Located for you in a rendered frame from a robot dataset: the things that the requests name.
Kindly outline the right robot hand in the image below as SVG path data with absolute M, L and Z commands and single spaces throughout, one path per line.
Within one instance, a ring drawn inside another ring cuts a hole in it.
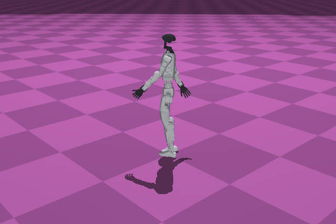
M 182 82 L 182 84 L 183 84 L 183 82 Z M 177 84 L 178 85 L 178 84 Z M 179 85 L 178 85 L 179 86 Z M 179 88 L 180 88 L 180 91 L 181 91 L 181 96 L 182 96 L 182 93 L 184 94 L 184 96 L 185 96 L 185 94 L 187 93 L 188 95 L 189 95 L 189 91 L 188 91 L 188 89 L 187 89 L 187 87 L 185 87 L 184 86 L 184 84 L 182 85 L 182 86 L 179 86 Z M 189 93 L 188 93 L 188 92 Z M 186 94 L 186 96 L 188 97 L 188 95 Z M 190 93 L 191 94 L 191 93 Z M 185 96 L 185 98 L 186 98 L 186 96 Z M 190 96 L 190 95 L 189 95 Z

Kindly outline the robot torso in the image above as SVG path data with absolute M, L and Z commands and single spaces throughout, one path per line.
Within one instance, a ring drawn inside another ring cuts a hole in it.
M 164 73 L 162 74 L 162 80 L 165 81 L 164 82 L 164 88 L 163 88 L 163 95 L 166 95 L 167 92 L 171 93 L 171 95 L 174 97 L 174 87 L 171 81 L 174 80 L 174 72 L 175 72 L 175 52 L 170 53 L 169 51 L 164 52 L 162 59 L 161 59 L 161 63 L 162 60 L 164 58 L 165 55 L 170 55 L 172 56 L 172 61 L 171 63 L 167 66 L 166 70 L 164 71 Z

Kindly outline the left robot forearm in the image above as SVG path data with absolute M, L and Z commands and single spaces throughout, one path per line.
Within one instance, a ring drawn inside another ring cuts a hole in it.
M 153 83 L 156 83 L 158 78 L 160 77 L 159 73 L 155 73 L 146 83 L 145 85 L 141 88 L 143 91 L 145 91 L 147 88 L 150 87 Z

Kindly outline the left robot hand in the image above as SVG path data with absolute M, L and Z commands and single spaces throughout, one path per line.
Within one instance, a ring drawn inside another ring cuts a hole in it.
M 143 85 L 143 86 L 144 86 L 144 85 Z M 142 87 L 143 87 L 143 86 L 142 86 Z M 141 87 L 141 88 L 142 88 L 142 87 Z M 143 94 L 143 92 L 145 92 L 145 91 L 143 91 L 141 88 L 140 88 L 140 89 L 137 89 L 137 90 L 132 90 L 132 91 L 136 91 L 135 93 L 132 94 L 132 95 L 135 94 L 134 97 L 137 95 L 135 98 L 137 98 L 138 96 L 140 97 L 140 96 Z M 138 99 L 139 99 L 139 97 L 138 97 Z

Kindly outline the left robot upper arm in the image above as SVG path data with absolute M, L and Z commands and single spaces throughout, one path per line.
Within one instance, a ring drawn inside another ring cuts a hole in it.
M 160 74 L 160 77 L 162 76 L 162 74 L 163 74 L 164 71 L 166 70 L 167 66 L 171 63 L 171 61 L 172 61 L 172 56 L 170 56 L 170 55 L 165 55 L 165 56 L 164 56 L 164 58 L 163 58 L 163 60 L 162 60 L 162 63 L 161 63 L 161 65 L 160 65 L 160 67 L 159 67 L 159 71 L 156 71 L 157 73 Z M 154 74 L 155 74 L 156 72 L 154 72 Z M 159 77 L 159 78 L 160 78 L 160 77 Z

